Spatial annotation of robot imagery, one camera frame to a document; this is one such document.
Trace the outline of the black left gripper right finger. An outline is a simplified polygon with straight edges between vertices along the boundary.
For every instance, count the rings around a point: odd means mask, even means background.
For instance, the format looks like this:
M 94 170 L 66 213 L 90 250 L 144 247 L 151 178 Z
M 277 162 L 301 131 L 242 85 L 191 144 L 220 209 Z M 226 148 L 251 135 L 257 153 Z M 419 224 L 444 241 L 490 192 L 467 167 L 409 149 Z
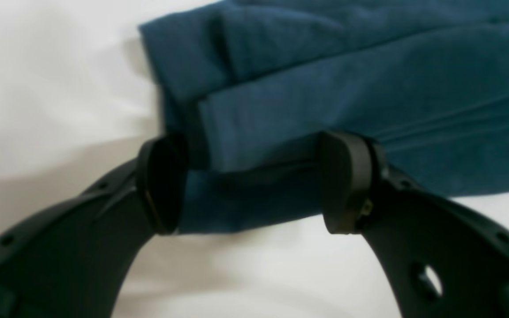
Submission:
M 322 132 L 317 161 L 331 234 L 360 234 L 404 318 L 509 318 L 509 230 L 434 195 L 372 139 Z

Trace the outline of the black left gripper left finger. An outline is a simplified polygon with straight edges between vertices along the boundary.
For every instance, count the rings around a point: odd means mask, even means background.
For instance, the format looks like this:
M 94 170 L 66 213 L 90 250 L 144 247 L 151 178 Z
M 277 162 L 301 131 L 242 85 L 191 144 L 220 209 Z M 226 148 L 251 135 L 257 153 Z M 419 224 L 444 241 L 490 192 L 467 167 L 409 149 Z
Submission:
M 109 318 L 132 263 L 177 232 L 186 138 L 149 140 L 79 196 L 0 234 L 0 318 Z

